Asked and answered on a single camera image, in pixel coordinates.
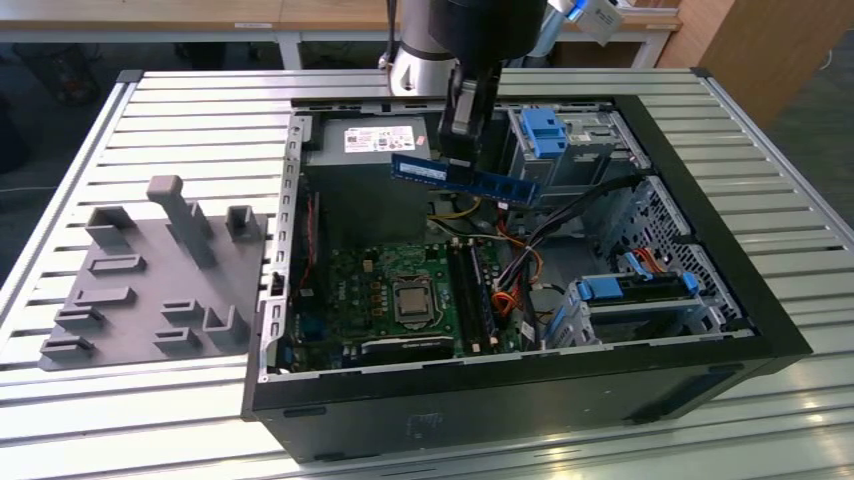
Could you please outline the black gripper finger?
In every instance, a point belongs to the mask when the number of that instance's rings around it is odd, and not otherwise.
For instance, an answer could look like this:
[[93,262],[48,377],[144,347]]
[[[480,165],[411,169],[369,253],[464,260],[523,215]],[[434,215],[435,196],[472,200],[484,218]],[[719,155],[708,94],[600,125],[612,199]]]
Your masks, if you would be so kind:
[[470,114],[470,130],[476,144],[482,142],[483,132],[492,118],[500,75],[500,62],[476,72],[474,105]]
[[439,125],[442,155],[456,161],[471,161],[476,138],[471,133],[476,81],[466,77],[462,65],[452,69],[446,95],[446,107]]

